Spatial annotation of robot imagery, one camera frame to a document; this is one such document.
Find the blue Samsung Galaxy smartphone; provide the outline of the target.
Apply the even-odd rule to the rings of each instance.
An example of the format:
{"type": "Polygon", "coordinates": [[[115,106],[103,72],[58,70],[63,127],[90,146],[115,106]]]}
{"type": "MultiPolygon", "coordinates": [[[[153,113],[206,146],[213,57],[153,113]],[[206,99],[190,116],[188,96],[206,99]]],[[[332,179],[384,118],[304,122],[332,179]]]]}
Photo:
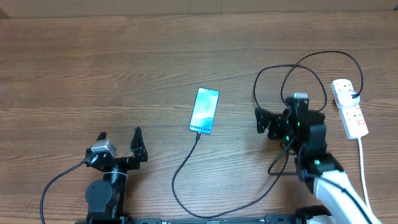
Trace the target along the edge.
{"type": "Polygon", "coordinates": [[[189,124],[190,131],[211,134],[219,97],[218,90],[198,89],[189,124]]]}

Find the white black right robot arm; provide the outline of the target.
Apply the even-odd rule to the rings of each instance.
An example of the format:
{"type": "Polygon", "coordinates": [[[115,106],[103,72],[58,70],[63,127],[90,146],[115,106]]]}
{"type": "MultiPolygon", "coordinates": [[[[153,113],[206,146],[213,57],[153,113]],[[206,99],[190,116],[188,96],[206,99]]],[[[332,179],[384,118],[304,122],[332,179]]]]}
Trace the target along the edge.
{"type": "Polygon", "coordinates": [[[286,109],[275,114],[263,108],[254,113],[257,131],[285,141],[283,153],[293,150],[295,173],[321,205],[299,208],[293,223],[379,223],[355,191],[341,164],[327,152],[325,116],[308,107],[307,96],[290,96],[286,109]]]}

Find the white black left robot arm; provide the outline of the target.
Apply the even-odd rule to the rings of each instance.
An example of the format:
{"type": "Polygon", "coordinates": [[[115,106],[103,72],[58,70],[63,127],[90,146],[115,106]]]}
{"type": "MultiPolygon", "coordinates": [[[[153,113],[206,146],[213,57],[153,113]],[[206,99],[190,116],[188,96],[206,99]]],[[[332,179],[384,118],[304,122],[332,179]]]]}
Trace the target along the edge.
{"type": "Polygon", "coordinates": [[[86,189],[88,203],[87,223],[133,223],[133,219],[124,211],[127,172],[140,168],[146,162],[148,154],[144,145],[142,130],[135,129],[129,150],[132,156],[116,157],[116,148],[102,132],[94,144],[86,150],[84,163],[103,173],[100,180],[92,182],[86,189]]]}

